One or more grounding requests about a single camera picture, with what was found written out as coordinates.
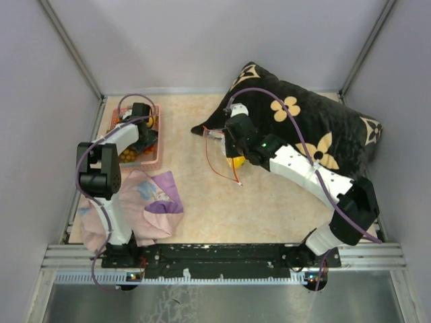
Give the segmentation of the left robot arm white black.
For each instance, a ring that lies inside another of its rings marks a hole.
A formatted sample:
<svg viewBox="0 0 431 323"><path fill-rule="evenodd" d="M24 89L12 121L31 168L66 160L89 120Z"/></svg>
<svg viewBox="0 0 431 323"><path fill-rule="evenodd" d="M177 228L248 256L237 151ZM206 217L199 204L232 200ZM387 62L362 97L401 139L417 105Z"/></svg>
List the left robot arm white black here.
<svg viewBox="0 0 431 323"><path fill-rule="evenodd" d="M139 262L140 251L119 200L119 156L129 147L146 149L155 142L157 132L147 122L157 113L154 104L136 103L103 137L77 146L75 185L102 222L106 238L96 253L103 256L104 268L127 268Z"/></svg>

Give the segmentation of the yellow lemon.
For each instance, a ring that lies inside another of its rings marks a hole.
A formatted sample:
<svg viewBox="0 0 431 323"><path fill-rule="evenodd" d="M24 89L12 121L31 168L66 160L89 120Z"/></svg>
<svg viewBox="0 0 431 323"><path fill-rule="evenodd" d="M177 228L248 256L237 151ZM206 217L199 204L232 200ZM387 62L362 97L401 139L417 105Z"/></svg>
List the yellow lemon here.
<svg viewBox="0 0 431 323"><path fill-rule="evenodd" d="M227 157L226 159L227 159L227 162L231 168L239 168L246 161L244 156Z"/></svg>

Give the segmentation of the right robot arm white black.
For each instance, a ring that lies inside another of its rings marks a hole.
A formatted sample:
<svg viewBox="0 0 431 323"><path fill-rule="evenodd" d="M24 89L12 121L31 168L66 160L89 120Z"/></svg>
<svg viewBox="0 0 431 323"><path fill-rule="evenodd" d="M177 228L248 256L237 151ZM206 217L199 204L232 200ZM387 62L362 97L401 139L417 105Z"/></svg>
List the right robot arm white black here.
<svg viewBox="0 0 431 323"><path fill-rule="evenodd" d="M342 244L357 245L379 216L369 179L353 180L309 161L279 137L259 134L246 114L229 118L224 133L227 153L291 180L333 210L331 220L311 231L298 247L308 266L318 265L326 252Z"/></svg>

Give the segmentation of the clear zip bag orange zipper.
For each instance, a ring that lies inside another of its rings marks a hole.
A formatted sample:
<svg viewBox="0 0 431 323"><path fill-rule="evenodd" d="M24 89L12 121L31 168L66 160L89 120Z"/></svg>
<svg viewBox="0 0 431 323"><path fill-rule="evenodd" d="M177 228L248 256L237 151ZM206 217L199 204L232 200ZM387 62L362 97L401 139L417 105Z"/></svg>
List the clear zip bag orange zipper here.
<svg viewBox="0 0 431 323"><path fill-rule="evenodd" d="M227 162L224 133L221 130L203 127L203 138L205 139L205 158L211 171L220 178L242 186L238 177L238 168L231 168Z"/></svg>

